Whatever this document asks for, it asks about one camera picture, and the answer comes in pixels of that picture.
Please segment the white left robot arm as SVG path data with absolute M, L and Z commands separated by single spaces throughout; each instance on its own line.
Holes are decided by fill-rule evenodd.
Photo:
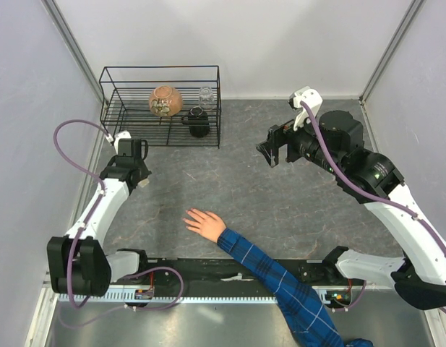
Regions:
M 142 284 L 150 276 L 147 255 L 140 249 L 119 249 L 107 255 L 103 242 L 119 208 L 151 172 L 145 165 L 147 140 L 127 131 L 115 136 L 116 154 L 100 173 L 95 194 L 75 224 L 46 246 L 51 287 L 58 294 L 103 296 L 111 283 L 127 277 Z

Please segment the blue plaid sleeve forearm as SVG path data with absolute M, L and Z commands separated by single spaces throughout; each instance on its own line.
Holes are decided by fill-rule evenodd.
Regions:
M 242 264 L 274 295 L 293 337 L 302 346 L 372 346 L 357 338 L 345 342 L 317 292 L 237 232 L 226 228 L 217 245 Z

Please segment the clear nail polish bottle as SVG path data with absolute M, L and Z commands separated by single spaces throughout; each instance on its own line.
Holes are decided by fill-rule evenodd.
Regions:
M 143 187 L 146 187 L 149 183 L 150 183 L 149 179 L 143 179 L 138 183 L 138 186 L 143 188 Z

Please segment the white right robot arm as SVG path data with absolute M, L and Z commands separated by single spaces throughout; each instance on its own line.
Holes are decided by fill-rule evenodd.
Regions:
M 420 310 L 446 307 L 446 243 L 428 222 L 408 185 L 392 161 L 364 147 L 364 127 L 347 111 L 324 113 L 318 127 L 333 160 L 328 163 L 313 126 L 293 122 L 269 128 L 257 150 L 267 163 L 279 163 L 279 149 L 287 148 L 286 162 L 303 158 L 335 175 L 337 185 L 376 216 L 403 250 L 401 257 L 380 257 L 337 246 L 322 261 L 318 275 L 308 282 L 363 280 L 392 288 Z

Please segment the person's hand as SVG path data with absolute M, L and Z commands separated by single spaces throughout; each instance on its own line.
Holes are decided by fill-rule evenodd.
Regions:
M 194 208 L 186 213 L 188 218 L 183 219 L 186 228 L 209 241 L 216 243 L 226 229 L 224 221 L 215 213 Z

